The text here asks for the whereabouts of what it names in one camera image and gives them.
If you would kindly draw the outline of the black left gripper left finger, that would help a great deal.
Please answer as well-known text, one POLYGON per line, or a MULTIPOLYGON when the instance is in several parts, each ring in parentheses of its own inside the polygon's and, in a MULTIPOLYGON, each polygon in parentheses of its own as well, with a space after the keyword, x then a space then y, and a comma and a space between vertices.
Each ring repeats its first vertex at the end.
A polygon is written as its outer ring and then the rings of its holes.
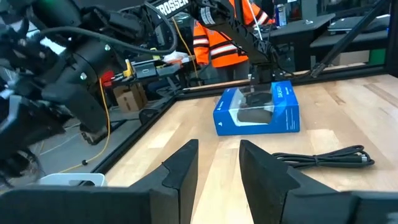
POLYGON ((198 140, 191 139, 129 187, 129 223, 190 223, 197 181, 198 140))

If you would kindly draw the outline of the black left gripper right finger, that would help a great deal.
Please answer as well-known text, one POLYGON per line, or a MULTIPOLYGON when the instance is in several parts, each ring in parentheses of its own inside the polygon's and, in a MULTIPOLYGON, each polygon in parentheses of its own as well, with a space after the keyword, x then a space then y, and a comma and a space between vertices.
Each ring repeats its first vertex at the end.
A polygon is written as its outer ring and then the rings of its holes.
POLYGON ((239 146, 241 178, 254 223, 355 223, 354 196, 305 175, 251 141, 239 146))

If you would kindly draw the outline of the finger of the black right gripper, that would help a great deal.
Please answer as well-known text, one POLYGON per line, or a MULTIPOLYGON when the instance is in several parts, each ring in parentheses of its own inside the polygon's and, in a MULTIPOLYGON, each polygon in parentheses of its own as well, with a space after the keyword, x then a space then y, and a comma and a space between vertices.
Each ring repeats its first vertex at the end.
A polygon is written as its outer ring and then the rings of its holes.
POLYGON ((108 132, 108 117, 101 103, 80 84, 50 83, 42 90, 42 98, 63 106, 68 114, 80 121, 83 139, 97 145, 108 132))

